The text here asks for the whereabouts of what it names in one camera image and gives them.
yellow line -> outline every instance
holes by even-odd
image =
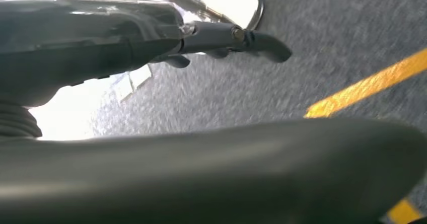
[[[427,69],[427,48],[360,82],[317,102],[307,117],[328,117],[332,113],[376,94]]]
[[[387,215],[395,224],[408,224],[422,217],[407,199],[401,200]]]
[[[419,74],[426,69],[427,48],[315,103],[308,109],[306,117],[329,117],[339,110]],[[401,200],[387,214],[395,224],[407,224],[422,217],[420,212],[407,199]]]

